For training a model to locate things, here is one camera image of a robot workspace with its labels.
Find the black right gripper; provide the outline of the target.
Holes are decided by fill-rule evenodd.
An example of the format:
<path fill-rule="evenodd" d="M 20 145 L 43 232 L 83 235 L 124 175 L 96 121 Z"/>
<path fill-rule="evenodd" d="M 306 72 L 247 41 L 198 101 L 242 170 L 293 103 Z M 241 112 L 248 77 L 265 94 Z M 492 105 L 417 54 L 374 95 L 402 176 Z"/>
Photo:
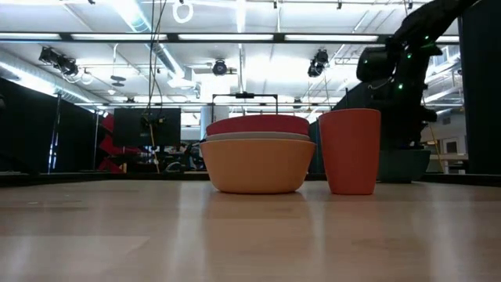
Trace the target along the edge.
<path fill-rule="evenodd" d="M 424 89 L 418 91 L 384 90 L 381 101 L 382 150 L 421 150 L 421 132 L 438 115 L 421 104 Z"/>

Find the blue bowl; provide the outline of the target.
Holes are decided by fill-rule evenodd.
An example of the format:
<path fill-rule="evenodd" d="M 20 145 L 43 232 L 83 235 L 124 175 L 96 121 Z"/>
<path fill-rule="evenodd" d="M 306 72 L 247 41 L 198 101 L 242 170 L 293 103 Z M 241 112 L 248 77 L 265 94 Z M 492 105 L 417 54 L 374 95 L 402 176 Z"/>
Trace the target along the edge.
<path fill-rule="evenodd" d="M 431 152 L 428 150 L 382 150 L 377 179 L 382 183 L 411 183 L 426 172 Z"/>

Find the red bowl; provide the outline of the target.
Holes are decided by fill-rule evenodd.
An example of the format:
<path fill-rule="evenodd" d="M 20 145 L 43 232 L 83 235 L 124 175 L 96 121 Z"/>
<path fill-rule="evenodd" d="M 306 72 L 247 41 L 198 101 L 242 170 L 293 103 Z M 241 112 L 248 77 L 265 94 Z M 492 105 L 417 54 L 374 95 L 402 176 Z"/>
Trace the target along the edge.
<path fill-rule="evenodd" d="M 231 132 L 288 132 L 307 135 L 308 120 L 302 117 L 263 114 L 231 117 L 207 126 L 208 136 Z"/>

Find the white bowl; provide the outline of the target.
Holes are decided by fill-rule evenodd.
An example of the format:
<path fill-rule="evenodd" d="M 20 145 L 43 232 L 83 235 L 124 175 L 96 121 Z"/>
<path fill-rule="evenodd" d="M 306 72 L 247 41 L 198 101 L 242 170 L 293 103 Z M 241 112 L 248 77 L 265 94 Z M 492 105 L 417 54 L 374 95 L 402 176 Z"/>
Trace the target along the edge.
<path fill-rule="evenodd" d="M 207 141 L 219 141 L 227 139 L 292 139 L 309 141 L 307 135 L 291 132 L 229 132 L 208 136 Z"/>

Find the stack of coloured bowls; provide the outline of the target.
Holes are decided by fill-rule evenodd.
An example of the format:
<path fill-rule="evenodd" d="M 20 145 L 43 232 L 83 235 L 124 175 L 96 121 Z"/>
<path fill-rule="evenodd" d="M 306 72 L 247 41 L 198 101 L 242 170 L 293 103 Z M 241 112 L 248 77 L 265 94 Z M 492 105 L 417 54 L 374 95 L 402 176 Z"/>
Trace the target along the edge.
<path fill-rule="evenodd" d="M 212 185 L 224 193 L 292 193 L 305 181 L 316 145 L 295 139 L 227 139 L 200 145 Z"/>

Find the wooden workbench with casters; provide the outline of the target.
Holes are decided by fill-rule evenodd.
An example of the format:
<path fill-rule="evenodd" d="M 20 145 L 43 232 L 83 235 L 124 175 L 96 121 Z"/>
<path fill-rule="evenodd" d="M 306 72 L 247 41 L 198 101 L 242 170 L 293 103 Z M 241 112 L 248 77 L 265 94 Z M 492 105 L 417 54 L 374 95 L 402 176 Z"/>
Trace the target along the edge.
<path fill-rule="evenodd" d="M 469 159 L 467 154 L 432 154 L 427 173 L 443 173 L 465 175 L 468 173 Z"/>

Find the orange cup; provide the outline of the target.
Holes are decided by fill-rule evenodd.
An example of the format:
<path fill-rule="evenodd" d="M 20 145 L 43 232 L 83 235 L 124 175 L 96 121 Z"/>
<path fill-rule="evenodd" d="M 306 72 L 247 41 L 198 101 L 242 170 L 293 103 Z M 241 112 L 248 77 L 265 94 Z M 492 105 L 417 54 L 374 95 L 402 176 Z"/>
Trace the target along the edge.
<path fill-rule="evenodd" d="M 374 193 L 380 159 L 380 123 L 380 111 L 367 108 L 333 110 L 320 116 L 323 164 L 331 193 Z"/>

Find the white support column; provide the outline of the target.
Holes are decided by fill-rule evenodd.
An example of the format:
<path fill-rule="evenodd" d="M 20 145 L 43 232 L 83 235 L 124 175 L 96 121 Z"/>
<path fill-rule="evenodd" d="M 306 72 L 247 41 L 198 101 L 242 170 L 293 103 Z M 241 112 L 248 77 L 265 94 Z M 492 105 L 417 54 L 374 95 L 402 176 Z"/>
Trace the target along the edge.
<path fill-rule="evenodd" d="M 207 127 L 229 117 L 230 109 L 225 106 L 203 106 L 200 108 L 200 139 L 207 136 Z"/>

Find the cluttered background desk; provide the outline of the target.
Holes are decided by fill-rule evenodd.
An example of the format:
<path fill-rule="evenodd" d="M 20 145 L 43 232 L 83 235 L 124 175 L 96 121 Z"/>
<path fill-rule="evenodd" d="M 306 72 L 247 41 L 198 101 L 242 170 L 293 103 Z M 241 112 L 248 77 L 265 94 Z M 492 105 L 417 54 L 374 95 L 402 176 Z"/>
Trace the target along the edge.
<path fill-rule="evenodd" d="M 202 157 L 201 142 L 180 143 L 178 146 L 146 146 L 142 158 L 153 164 L 156 172 L 186 173 L 207 171 Z"/>

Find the black monitor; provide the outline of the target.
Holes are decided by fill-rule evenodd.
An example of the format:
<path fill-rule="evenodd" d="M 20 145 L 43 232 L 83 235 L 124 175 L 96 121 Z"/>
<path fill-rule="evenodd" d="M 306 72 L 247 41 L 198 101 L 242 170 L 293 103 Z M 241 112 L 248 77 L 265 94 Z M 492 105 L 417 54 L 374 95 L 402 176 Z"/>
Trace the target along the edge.
<path fill-rule="evenodd" d="M 176 146 L 181 142 L 179 108 L 117 108 L 112 133 L 115 146 Z"/>

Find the red angular structure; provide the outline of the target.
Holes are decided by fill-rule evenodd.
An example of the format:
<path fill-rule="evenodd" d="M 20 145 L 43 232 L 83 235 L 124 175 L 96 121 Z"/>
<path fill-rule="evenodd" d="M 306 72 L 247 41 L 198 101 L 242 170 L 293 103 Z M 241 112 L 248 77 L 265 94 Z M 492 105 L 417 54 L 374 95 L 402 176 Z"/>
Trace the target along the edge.
<path fill-rule="evenodd" d="M 128 172 L 128 164 L 135 160 L 142 151 L 137 147 L 115 146 L 114 116 L 108 114 L 99 125 L 101 133 L 98 137 L 98 149 L 101 156 L 98 170 L 113 174 L 124 174 Z"/>

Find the black enclosure curtain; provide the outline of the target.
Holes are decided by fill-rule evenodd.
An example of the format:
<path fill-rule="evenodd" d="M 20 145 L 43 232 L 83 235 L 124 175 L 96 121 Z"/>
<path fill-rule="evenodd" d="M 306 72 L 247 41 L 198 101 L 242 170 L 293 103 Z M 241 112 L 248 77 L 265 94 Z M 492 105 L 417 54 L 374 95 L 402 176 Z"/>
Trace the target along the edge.
<path fill-rule="evenodd" d="M 460 51 L 470 173 L 501 175 L 501 0 L 460 17 Z"/>

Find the black rectangular stand frame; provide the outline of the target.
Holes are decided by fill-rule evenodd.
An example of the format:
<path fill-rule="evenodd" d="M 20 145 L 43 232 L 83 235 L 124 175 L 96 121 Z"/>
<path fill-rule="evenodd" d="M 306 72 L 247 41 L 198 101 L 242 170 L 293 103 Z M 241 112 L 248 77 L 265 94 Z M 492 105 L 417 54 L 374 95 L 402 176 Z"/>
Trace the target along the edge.
<path fill-rule="evenodd" d="M 212 100 L 209 103 L 209 106 L 211 107 L 212 110 L 216 106 L 216 103 L 214 102 L 214 100 L 219 96 L 234 97 L 237 99 L 254 99 L 256 97 L 272 97 L 275 100 L 275 112 L 276 112 L 276 114 L 279 113 L 279 98 L 278 98 L 277 94 L 255 94 L 255 93 L 251 93 L 251 92 L 238 92 L 238 93 L 232 93 L 232 94 L 213 94 Z"/>

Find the black overhead frame bar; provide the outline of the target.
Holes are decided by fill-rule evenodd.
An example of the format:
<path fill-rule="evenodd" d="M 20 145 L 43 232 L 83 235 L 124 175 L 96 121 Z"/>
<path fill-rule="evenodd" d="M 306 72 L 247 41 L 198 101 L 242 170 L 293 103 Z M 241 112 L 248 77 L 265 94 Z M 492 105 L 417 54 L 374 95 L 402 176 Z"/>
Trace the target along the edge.
<path fill-rule="evenodd" d="M 85 42 L 85 43 L 160 43 L 220 42 L 265 44 L 383 44 L 387 34 L 298 34 L 298 33 L 71 33 L 0 31 L 0 42 Z"/>

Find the silver ventilation duct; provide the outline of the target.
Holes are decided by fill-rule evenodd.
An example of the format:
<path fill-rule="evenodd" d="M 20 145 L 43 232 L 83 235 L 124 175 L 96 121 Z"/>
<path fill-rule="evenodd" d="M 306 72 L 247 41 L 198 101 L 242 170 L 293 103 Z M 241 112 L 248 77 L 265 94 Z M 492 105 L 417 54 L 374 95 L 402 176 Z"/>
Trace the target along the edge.
<path fill-rule="evenodd" d="M 152 0 L 151 17 L 148 18 L 140 7 L 139 0 L 114 0 L 113 8 L 130 27 L 132 32 L 148 34 L 146 46 L 150 50 L 152 63 L 160 61 L 167 68 L 168 85 L 171 88 L 194 88 L 196 83 L 186 79 L 186 73 L 181 65 L 168 51 L 165 44 L 160 43 L 162 17 L 168 5 L 168 0 Z"/>
<path fill-rule="evenodd" d="M 1 49 L 0 69 L 11 73 L 5 77 L 6 80 L 46 95 L 54 96 L 58 92 L 63 92 L 79 99 L 80 103 L 105 103 L 104 99 L 76 84 L 71 84 L 60 75 L 42 70 Z"/>

